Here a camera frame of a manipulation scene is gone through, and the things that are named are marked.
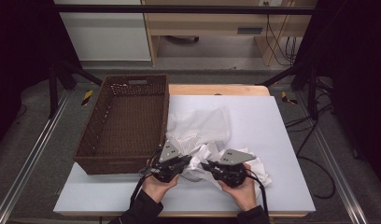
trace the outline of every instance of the black sleeve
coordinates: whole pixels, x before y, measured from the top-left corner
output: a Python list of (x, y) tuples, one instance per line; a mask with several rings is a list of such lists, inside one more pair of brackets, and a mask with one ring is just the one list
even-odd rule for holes
[(140, 190), (133, 206), (120, 217), (111, 220), (109, 224), (152, 223), (162, 210), (161, 203), (155, 203), (143, 190)]
[(265, 215), (260, 205), (239, 213), (237, 219), (240, 224), (269, 224), (269, 217)]

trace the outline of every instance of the gray floor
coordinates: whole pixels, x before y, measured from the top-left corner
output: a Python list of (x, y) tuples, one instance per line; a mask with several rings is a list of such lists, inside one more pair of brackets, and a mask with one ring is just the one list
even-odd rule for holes
[[(94, 67), (98, 69), (90, 71), (98, 77), (112, 74), (166, 73), (169, 74), (171, 83), (255, 84), (278, 74), (285, 68), (280, 65), (268, 68), (261, 65), (261, 55), (254, 51), (256, 46), (252, 38), (201, 37), (199, 43), (187, 41), (163, 39), (158, 59), (159, 65), (155, 67), (135, 63), (134, 66), (127, 67), (125, 70), (121, 65), (109, 70), (104, 67)], [(96, 217), (63, 217), (52, 212), (59, 197), (60, 188), (63, 187), (69, 174), (73, 162), (72, 156), (83, 125), (98, 93), (95, 85), (87, 83), (82, 78), (78, 80), (79, 84), (74, 91), (71, 91), (69, 103), (45, 151), (40, 156), (30, 180), (13, 208), (10, 222), (60, 223), (57, 220), (62, 220), (64, 223), (77, 223), (76, 221), (97, 223)], [(270, 88), (284, 122), (306, 116), (300, 105), (281, 101), (282, 91), (286, 91), (290, 99), (304, 95), (302, 91), (296, 94), (292, 92), (289, 82), (290, 78), (286, 78)], [(80, 103), (87, 90), (94, 90), (94, 94), (90, 103), (82, 106)], [(329, 97), (325, 95), (319, 98), (319, 101), (319, 108), (330, 103)], [(48, 83), (43, 81), (24, 91), (22, 103), (24, 106), (19, 112), (20, 117), (13, 122), (0, 144), (0, 203), (4, 200), (47, 121)], [(309, 126), (310, 124), (305, 122), (289, 129), (289, 138), (295, 150), (298, 150), (310, 129), (301, 132), (293, 131), (300, 131)], [(340, 123), (331, 111), (321, 114), (317, 127), (322, 131), (335, 159), (339, 161), (369, 223), (381, 223), (381, 184), (369, 163), (353, 158), (351, 146), (346, 140)], [(314, 135), (307, 141), (302, 155), (325, 166)], [(300, 164), (312, 193), (326, 195), (330, 192), (332, 185), (325, 174), (308, 161), (300, 161)], [(353, 223), (337, 192), (330, 199), (322, 200), (314, 197), (313, 200), (317, 209), (315, 213), (303, 218), (275, 218), (275, 223)], [(183, 221), (185, 220), (175, 220), (176, 223)], [(193, 219), (192, 221), (227, 223), (232, 220)]]

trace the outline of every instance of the white cabinet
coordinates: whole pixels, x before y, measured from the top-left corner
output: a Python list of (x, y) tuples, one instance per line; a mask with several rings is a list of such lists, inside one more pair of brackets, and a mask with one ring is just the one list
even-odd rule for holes
[[(54, 0), (56, 4), (141, 5), (139, 0)], [(150, 61), (142, 13), (60, 13), (79, 59)]]

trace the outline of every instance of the basket handle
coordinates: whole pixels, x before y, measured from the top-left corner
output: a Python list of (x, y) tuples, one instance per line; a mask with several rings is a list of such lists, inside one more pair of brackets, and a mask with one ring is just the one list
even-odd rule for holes
[(129, 85), (147, 85), (148, 81), (146, 79), (131, 79), (128, 81)]
[(137, 164), (136, 161), (109, 161), (108, 165), (119, 165), (119, 164)]

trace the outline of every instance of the metal rail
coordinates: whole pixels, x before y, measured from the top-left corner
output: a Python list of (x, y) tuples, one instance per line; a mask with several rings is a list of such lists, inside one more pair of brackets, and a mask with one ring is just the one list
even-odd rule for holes
[[(300, 94), (297, 91), (295, 92), (295, 94), (297, 96), (297, 99), (299, 99), (300, 105), (304, 113), (308, 114), (306, 101), (304, 99), (303, 94)], [(311, 119), (309, 120), (309, 122), (310, 122), (310, 125), (313, 125), (313, 122)], [(367, 224), (368, 221), (366, 219), (366, 216), (363, 214), (363, 211), (360, 207), (359, 202), (357, 201), (356, 196), (354, 195), (353, 190), (348, 184), (345, 175), (342, 173), (342, 169), (339, 167), (338, 162), (332, 155), (330, 147), (318, 126), (315, 129), (315, 137), (316, 137), (317, 144), (319, 145), (321, 156), (324, 159), (328, 170), (332, 174), (332, 177), (336, 184), (336, 189), (338, 190), (339, 195), (342, 198), (342, 201), (351, 218), (351, 221), (354, 224)]]
[(327, 9), (314, 7), (237, 7), (237, 6), (173, 6), (173, 5), (67, 5), (38, 6), (59, 12), (83, 13), (187, 13), (187, 14), (269, 14), (316, 15)]
[(7, 222), (7, 219), (9, 218), (10, 213), (12, 212), (17, 200), (20, 198), (21, 193), (24, 190), (24, 187), (27, 184), (31, 176), (31, 173), (34, 170), (40, 155), (44, 151), (45, 146), (49, 141), (51, 133), (56, 127), (56, 124), (64, 111), (64, 108), (68, 102), (68, 99), (71, 93), (72, 93), (71, 91), (64, 91), (63, 96), (60, 99), (59, 108), (55, 116), (52, 119), (49, 119), (48, 122), (46, 123), (45, 128), (43, 129), (42, 133), (39, 135), (39, 138), (37, 139), (27, 160), (25, 161), (24, 165), (19, 171), (19, 174), (17, 175), (15, 181), (13, 182), (9, 192), (7, 193), (7, 196), (2, 201), (0, 205), (0, 224), (4, 224)]

